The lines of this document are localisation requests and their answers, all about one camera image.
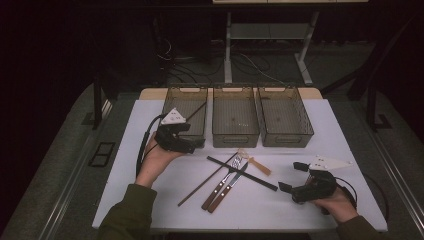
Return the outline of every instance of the green sleeve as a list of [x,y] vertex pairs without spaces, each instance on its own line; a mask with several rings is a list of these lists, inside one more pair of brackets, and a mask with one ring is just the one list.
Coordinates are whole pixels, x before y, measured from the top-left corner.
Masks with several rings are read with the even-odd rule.
[[97,239],[150,239],[156,191],[128,185],[124,199],[113,206],[100,224]]
[[341,240],[388,240],[389,238],[377,232],[364,217],[358,216],[340,224],[337,232]]

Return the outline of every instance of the background desk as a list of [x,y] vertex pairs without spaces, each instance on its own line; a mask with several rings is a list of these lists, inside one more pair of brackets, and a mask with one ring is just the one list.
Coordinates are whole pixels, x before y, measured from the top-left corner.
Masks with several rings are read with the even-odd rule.
[[[97,228],[106,213],[115,203],[121,201],[126,187],[135,178],[135,162],[142,136],[150,121],[161,113],[163,100],[145,100],[160,97],[166,89],[146,89],[135,103],[124,137],[117,153],[111,174],[106,184],[93,227]],[[316,90],[302,89],[305,95],[319,98]],[[283,181],[294,186],[304,184],[307,174],[293,169],[295,161],[309,163],[315,155],[352,161],[355,159],[327,100],[304,100],[315,135],[304,149],[264,148],[258,142],[256,148],[247,152],[273,172],[266,177],[253,166],[246,170],[265,181],[277,185]],[[206,160],[213,156],[225,161],[236,149],[212,147],[211,119],[212,102],[208,102],[208,120],[205,148],[194,154],[173,161],[154,183],[158,196],[153,209],[152,233],[170,231],[243,231],[243,232],[311,232],[332,229],[336,223],[330,216],[324,216],[313,204],[298,205],[291,196],[281,191],[271,191],[257,183],[241,178],[231,194],[213,214],[203,211],[200,206],[226,174],[222,169],[195,193],[181,207],[177,204],[219,166]],[[358,166],[338,169],[332,173],[350,182],[358,193],[358,210],[379,231],[386,231],[386,222],[377,206]]]

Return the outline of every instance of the hand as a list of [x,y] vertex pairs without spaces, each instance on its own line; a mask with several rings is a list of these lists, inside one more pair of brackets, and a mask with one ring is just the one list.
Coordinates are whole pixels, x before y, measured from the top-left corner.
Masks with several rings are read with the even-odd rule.
[[356,209],[352,206],[349,198],[340,188],[337,188],[331,197],[317,199],[312,201],[312,203],[318,207],[327,209],[339,223],[347,222],[350,219],[359,216]]
[[151,188],[153,182],[166,169],[169,163],[184,153],[166,151],[155,140],[156,132],[152,134],[144,150],[144,160],[135,184]]

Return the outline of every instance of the gray floor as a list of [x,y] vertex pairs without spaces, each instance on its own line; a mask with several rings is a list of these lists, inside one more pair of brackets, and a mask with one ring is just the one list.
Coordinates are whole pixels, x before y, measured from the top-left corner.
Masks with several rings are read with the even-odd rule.
[[[272,78],[302,85],[293,59],[293,53],[299,49],[300,44],[266,44],[266,50],[263,50],[263,43],[259,45],[246,47],[243,43],[235,43],[232,61],[238,66],[233,68],[234,82],[274,81],[257,74],[245,56],[237,55],[243,53]],[[260,55],[250,55],[256,47],[261,47]],[[313,87],[323,88],[350,73],[365,61],[372,48],[373,45],[367,43],[312,45],[305,62],[314,81]],[[190,75],[198,82],[222,82],[221,61],[222,54],[209,64],[187,63],[184,60],[181,63],[183,67],[176,68],[186,72],[184,68],[189,68],[192,71]],[[179,81],[178,78],[193,81],[188,74],[172,72],[174,74],[170,75],[169,82]],[[348,87],[349,84],[346,84],[326,98],[330,100],[349,146],[383,213],[387,210],[385,199],[388,201],[389,232],[386,234],[393,239],[423,239],[422,232],[411,216],[409,205],[414,204],[405,204],[411,199],[410,196],[400,194],[398,184],[393,183],[399,179],[392,180],[386,166],[388,161],[393,162],[413,197],[418,203],[424,203],[424,190],[418,184],[424,180],[424,146],[382,94],[378,95],[377,113],[386,116],[392,128],[372,132],[364,122],[363,102],[351,102],[345,97]],[[111,102],[111,108],[105,109],[105,119],[101,126],[92,130],[92,126],[86,125],[87,121],[84,121],[87,114],[89,116],[93,111],[92,92],[90,86],[75,102],[2,239],[95,238],[96,230],[91,228],[91,223],[138,93],[122,93]],[[116,143],[111,160],[104,168],[88,167],[87,162],[100,142]],[[255,238],[293,239],[291,237],[278,234],[256,235]],[[310,237],[313,240],[338,239],[335,232],[311,233]],[[219,236],[219,239],[226,238],[247,239],[243,236]],[[181,239],[181,236],[173,236],[172,239]]]

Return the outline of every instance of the wooden handle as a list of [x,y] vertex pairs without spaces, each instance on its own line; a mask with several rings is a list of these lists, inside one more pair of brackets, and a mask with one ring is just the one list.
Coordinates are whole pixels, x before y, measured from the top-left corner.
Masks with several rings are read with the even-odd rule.
[[261,172],[263,172],[265,175],[269,176],[271,175],[271,170],[264,165],[260,164],[259,162],[256,162],[256,160],[251,157],[249,158],[249,163],[252,163],[255,167],[257,167]]
[[224,199],[225,196],[228,195],[228,192],[231,190],[231,186],[227,186],[224,191],[222,191],[221,194],[213,201],[213,203],[209,206],[208,212],[213,213],[215,209],[218,207],[218,205],[221,203],[222,199]]
[[224,186],[223,182],[220,182],[218,186],[213,190],[211,195],[206,199],[206,201],[202,205],[202,209],[206,210],[208,209],[209,205],[211,205],[212,201],[215,199],[216,195],[218,194],[219,190],[221,190],[222,186]]

